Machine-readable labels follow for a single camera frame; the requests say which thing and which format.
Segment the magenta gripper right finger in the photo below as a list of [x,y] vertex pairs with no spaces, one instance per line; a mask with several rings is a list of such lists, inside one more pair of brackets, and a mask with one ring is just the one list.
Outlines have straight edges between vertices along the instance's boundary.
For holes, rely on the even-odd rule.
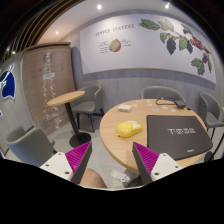
[[167,153],[157,154],[137,142],[133,143],[132,152],[144,185],[182,169]]

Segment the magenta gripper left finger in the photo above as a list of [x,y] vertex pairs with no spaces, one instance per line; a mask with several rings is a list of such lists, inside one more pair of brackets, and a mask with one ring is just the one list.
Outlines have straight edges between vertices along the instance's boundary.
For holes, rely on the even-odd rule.
[[84,143],[67,153],[58,152],[41,169],[79,184],[92,153],[92,142]]

